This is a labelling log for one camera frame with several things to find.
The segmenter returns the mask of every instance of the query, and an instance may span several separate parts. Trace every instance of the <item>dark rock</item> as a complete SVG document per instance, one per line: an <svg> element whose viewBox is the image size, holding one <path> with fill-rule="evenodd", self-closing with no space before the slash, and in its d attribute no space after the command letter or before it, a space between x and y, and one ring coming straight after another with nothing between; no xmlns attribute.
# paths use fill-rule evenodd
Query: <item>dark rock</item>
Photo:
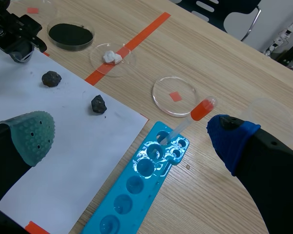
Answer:
<svg viewBox="0 0 293 234"><path fill-rule="evenodd" d="M56 72L48 71L42 76L42 82L48 87L55 87L61 82L62 77Z"/></svg>
<svg viewBox="0 0 293 234"><path fill-rule="evenodd" d="M103 114L107 107L105 106L105 102L101 95L97 95L92 101L91 101L92 110L95 113Z"/></svg>

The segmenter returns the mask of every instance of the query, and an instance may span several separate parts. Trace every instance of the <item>petri dish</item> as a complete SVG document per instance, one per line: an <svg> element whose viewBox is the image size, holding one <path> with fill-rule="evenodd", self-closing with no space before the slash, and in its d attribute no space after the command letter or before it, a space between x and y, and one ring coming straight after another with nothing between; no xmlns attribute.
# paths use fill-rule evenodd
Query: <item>petri dish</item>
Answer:
<svg viewBox="0 0 293 234"><path fill-rule="evenodd" d="M257 98L239 117L256 124L286 145L293 144L293 117L283 104L269 99Z"/></svg>
<svg viewBox="0 0 293 234"><path fill-rule="evenodd" d="M48 24L57 15L53 0L11 0L8 10L18 17L29 15L39 24Z"/></svg>
<svg viewBox="0 0 293 234"><path fill-rule="evenodd" d="M103 55L106 51L118 52L123 60L117 65L106 64ZM136 57L132 51L125 47L125 44L104 43L96 46L90 53L90 62L94 69L110 77L124 77L136 65Z"/></svg>
<svg viewBox="0 0 293 234"><path fill-rule="evenodd" d="M94 41L94 28L79 17L60 17L52 20L47 27L50 41L68 51L80 51Z"/></svg>
<svg viewBox="0 0 293 234"><path fill-rule="evenodd" d="M199 103L195 88L179 77L164 77L153 86L153 99L165 113L175 117L187 116Z"/></svg>

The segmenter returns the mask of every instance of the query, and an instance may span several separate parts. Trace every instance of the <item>small orange paper square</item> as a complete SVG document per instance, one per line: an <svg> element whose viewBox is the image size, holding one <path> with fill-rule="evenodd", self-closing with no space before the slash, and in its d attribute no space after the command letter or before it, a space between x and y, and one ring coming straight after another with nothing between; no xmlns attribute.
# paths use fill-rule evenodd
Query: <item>small orange paper square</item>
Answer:
<svg viewBox="0 0 293 234"><path fill-rule="evenodd" d="M169 95L173 101L181 101L182 100L182 98L178 92L173 92Z"/></svg>
<svg viewBox="0 0 293 234"><path fill-rule="evenodd" d="M39 9L35 8L35 7L28 7L27 8L27 13L29 14L38 14L39 13Z"/></svg>

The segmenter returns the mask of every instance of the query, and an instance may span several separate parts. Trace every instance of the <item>red tape strip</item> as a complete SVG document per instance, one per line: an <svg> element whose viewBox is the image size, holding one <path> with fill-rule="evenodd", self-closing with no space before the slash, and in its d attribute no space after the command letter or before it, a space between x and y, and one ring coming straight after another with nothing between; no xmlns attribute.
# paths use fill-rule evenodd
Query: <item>red tape strip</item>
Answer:
<svg viewBox="0 0 293 234"><path fill-rule="evenodd" d="M168 18L170 14L164 12L155 21L153 21L148 27L142 30L138 35L136 35L130 42L128 42L123 48L121 48L117 54L126 57L129 51L133 51L138 45L141 44L148 36L151 35L159 26L161 26ZM98 83L112 68L114 64L102 64L98 69L96 69L91 75L89 75L85 81L91 85Z"/></svg>
<svg viewBox="0 0 293 234"><path fill-rule="evenodd" d="M50 234L41 227L39 227L33 221L29 222L29 224L25 227L25 230L28 231L30 234Z"/></svg>

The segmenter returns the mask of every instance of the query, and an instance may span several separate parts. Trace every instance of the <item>black powder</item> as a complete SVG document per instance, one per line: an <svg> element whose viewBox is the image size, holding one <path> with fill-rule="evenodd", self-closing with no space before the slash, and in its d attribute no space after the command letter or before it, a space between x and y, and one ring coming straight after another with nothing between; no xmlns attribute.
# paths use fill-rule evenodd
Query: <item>black powder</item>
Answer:
<svg viewBox="0 0 293 234"><path fill-rule="evenodd" d="M49 31L49 36L55 42L61 44L56 44L58 47L67 50L84 49L88 47L93 40L93 35L88 29L68 23L54 25Z"/></svg>

